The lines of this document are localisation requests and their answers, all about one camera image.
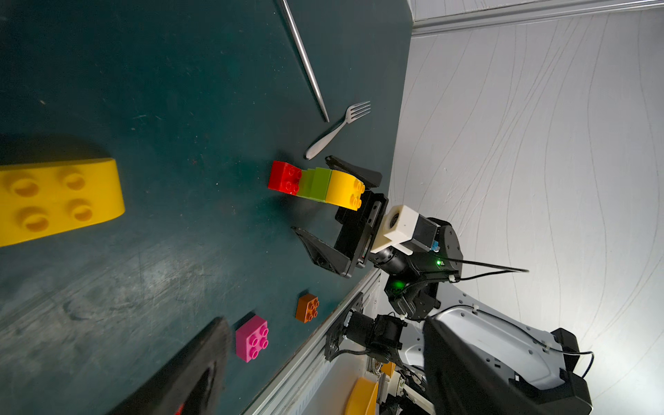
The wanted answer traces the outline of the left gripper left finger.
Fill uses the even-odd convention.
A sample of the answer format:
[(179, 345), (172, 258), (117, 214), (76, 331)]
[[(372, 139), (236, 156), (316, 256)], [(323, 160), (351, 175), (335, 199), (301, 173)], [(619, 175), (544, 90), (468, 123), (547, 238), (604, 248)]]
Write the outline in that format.
[(213, 414), (223, 389), (231, 331), (213, 319), (112, 414)]

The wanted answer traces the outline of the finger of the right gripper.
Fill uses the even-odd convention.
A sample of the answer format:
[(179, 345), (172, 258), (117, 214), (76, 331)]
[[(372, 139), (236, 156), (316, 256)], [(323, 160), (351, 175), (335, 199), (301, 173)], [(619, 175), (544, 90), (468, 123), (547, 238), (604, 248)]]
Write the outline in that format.
[(325, 162), (330, 169), (342, 171), (356, 177), (364, 183), (366, 188), (378, 188), (381, 185), (383, 176), (379, 171), (356, 166), (335, 156), (325, 157)]
[(356, 231), (350, 226), (342, 227), (333, 247), (305, 229), (293, 227), (292, 230), (315, 265), (343, 278), (352, 277), (354, 265), (351, 259), (356, 249)]

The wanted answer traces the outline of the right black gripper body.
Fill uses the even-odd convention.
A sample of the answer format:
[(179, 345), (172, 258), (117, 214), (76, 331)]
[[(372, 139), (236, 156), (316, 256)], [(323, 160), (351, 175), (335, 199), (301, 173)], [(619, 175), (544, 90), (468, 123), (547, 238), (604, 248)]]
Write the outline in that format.
[(366, 266), (369, 251), (387, 209), (387, 197), (383, 193), (368, 190), (361, 196), (361, 207), (349, 210), (340, 207), (335, 219), (342, 224), (334, 248), (348, 258), (340, 275), (351, 278), (356, 267)]

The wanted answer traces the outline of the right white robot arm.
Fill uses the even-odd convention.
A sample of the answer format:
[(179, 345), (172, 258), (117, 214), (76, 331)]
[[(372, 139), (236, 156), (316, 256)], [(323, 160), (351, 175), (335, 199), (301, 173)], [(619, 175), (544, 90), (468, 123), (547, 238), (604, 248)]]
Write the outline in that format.
[(298, 188), (325, 184), (341, 231), (334, 245), (302, 228), (296, 235), (315, 265), (341, 277), (366, 265), (385, 273), (392, 309), (368, 316), (358, 302), (347, 306), (327, 332), (328, 361), (350, 340), (358, 356), (399, 368), (404, 397), (420, 397), (437, 414), (591, 412), (572, 332), (538, 330), (460, 290), (466, 260), (451, 223), (390, 206), (379, 172), (333, 156), (325, 162), (304, 171)]

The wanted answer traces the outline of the small red brick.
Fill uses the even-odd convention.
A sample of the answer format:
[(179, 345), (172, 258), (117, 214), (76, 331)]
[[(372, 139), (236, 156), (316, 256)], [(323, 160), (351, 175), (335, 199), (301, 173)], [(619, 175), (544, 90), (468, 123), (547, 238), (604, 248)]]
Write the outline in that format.
[(268, 188), (287, 195), (297, 195), (303, 171), (291, 164), (274, 161)]

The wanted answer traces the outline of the green brick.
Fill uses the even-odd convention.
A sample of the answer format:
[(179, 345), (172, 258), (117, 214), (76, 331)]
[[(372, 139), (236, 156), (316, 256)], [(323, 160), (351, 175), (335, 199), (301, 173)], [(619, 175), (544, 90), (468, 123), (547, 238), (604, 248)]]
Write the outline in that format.
[(331, 169), (306, 169), (299, 181), (297, 197), (315, 202), (325, 202), (332, 176)]

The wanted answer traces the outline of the orange brick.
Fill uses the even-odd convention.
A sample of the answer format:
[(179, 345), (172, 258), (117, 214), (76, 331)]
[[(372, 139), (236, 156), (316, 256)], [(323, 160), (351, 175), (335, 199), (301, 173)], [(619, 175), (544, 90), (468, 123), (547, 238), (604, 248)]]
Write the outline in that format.
[(318, 316), (319, 299), (313, 294), (305, 294), (297, 303), (296, 319), (301, 323), (309, 323)]

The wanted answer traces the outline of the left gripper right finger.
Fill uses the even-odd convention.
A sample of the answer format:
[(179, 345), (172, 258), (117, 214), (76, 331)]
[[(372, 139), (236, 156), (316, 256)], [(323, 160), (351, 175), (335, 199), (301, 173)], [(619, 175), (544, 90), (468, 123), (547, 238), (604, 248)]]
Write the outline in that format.
[(424, 324), (425, 376), (437, 414), (517, 414), (519, 397), (440, 321)]

